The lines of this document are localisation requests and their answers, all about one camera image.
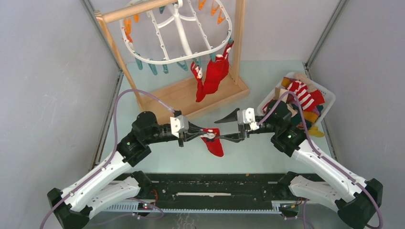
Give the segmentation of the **red Santa sock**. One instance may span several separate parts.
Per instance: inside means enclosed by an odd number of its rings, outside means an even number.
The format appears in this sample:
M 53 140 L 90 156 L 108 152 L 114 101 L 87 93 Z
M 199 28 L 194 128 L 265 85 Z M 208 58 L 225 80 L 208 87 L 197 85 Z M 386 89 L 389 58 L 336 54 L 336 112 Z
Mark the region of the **red Santa sock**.
M 231 52 L 231 49 L 232 49 L 232 47 L 233 47 L 233 44 L 234 44 L 234 41 L 232 41 L 232 42 L 228 42 L 227 44 L 226 44 L 226 46 L 225 46 L 225 48 L 224 48 L 224 51 L 223 51 L 223 54 L 222 54 L 222 57 L 220 58 L 220 60 L 221 61 L 226 61 L 226 62 L 229 62 L 229 54 L 230 54 L 230 52 Z
M 215 93 L 219 88 L 220 82 L 228 75 L 228 73 L 229 61 L 227 59 L 222 58 L 215 62 L 209 61 L 203 84 L 204 93 Z
M 205 128 L 202 130 L 203 135 L 200 135 L 202 141 L 204 141 L 208 151 L 217 157 L 223 157 L 224 151 L 221 141 L 217 136 L 220 135 L 220 130 L 218 128 Z
M 194 78 L 195 78 L 195 80 L 197 82 L 197 92 L 196 92 L 196 100 L 195 101 L 197 103 L 199 103 L 206 96 L 206 93 L 204 91 L 204 85 L 203 85 L 203 82 L 202 82 L 203 70 L 200 67 L 200 65 L 196 64 L 195 62 L 191 63 L 190 70 L 191 70 L 191 72 L 192 72 L 192 74 L 193 74 L 193 76 L 194 76 Z

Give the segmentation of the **red white striped sock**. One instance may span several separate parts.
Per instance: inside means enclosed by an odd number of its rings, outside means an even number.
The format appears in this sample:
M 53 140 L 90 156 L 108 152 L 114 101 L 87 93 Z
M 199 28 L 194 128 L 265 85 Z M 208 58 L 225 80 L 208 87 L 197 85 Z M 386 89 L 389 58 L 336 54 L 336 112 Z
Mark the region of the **red white striped sock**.
M 291 82 L 287 86 L 287 90 L 293 92 L 297 96 L 298 102 L 303 111 L 312 111 L 318 105 L 325 103 L 325 99 L 320 90 L 315 89 L 310 92 L 308 86 L 299 80 Z

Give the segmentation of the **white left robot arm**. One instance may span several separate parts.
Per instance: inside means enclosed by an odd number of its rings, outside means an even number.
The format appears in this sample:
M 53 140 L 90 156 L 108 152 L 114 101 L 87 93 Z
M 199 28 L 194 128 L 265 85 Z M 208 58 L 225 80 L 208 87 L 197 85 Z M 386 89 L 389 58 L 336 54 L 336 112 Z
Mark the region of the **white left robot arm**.
M 158 124 L 151 111 L 140 113 L 131 131 L 116 144 L 113 151 L 98 166 L 80 180 L 47 194 L 51 212 L 64 229 L 82 229 L 95 215 L 115 203 L 128 198 L 147 198 L 151 180 L 142 172 L 129 175 L 122 182 L 110 186 L 118 176 L 128 172 L 151 153 L 150 145 L 169 141 L 184 142 L 197 137 L 214 139 L 213 128 L 202 128 L 188 121 L 180 111 L 174 112 L 168 124 Z

